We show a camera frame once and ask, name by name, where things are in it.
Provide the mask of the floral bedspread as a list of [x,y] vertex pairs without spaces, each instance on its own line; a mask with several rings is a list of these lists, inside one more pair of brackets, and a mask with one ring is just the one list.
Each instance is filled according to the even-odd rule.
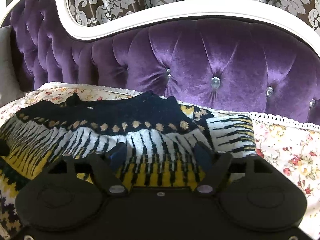
[[[94,85],[46,83],[36,91],[1,107],[1,123],[18,110],[47,100],[62,103],[73,93],[85,101],[127,99],[134,90]],[[319,239],[319,126],[301,124],[279,115],[247,113],[253,121],[257,154],[282,172],[306,195],[308,207],[300,224],[307,235]]]

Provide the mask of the grey pillow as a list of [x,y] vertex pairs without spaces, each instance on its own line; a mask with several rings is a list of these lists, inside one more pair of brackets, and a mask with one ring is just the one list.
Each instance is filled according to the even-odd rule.
[[24,97],[24,93],[20,90],[14,66],[12,63],[10,34],[12,27],[10,25],[1,27],[1,51],[0,51],[0,93],[1,107]]

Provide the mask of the yellow black white knit sweater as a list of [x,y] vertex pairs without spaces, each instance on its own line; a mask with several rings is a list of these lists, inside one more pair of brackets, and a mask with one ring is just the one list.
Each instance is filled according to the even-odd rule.
[[194,156],[198,142],[242,158],[256,151],[252,120],[180,105],[152,92],[123,100],[40,101],[1,126],[1,238],[21,228],[18,192],[58,157],[85,158],[119,143],[127,156],[116,170],[126,187],[196,187],[204,165]]

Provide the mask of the purple tufted velvet headboard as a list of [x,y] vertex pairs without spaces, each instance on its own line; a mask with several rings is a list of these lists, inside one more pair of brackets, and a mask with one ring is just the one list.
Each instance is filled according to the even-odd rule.
[[7,0],[14,76],[319,124],[319,0]]

